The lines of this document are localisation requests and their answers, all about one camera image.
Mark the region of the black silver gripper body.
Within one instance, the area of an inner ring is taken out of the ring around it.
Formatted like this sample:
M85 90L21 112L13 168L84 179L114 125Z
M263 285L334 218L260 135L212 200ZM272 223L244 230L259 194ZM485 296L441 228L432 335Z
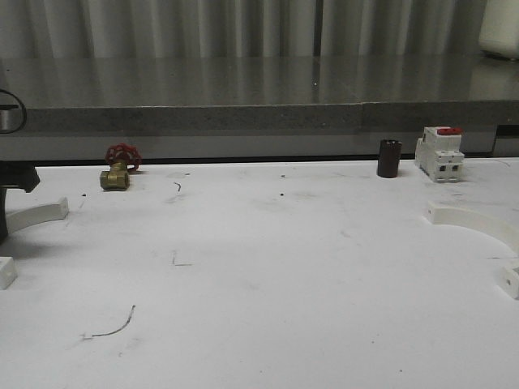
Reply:
M1 89L2 96L10 97L13 103L1 103L1 134L9 135L22 130L27 123L27 109L17 95Z

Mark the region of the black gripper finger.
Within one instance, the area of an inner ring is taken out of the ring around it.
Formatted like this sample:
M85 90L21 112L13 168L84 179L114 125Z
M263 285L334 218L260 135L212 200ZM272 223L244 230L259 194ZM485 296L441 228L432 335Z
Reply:
M6 191L22 189L30 193L38 184L39 175L33 165L25 162L1 163L1 242L4 242L9 234L6 223Z

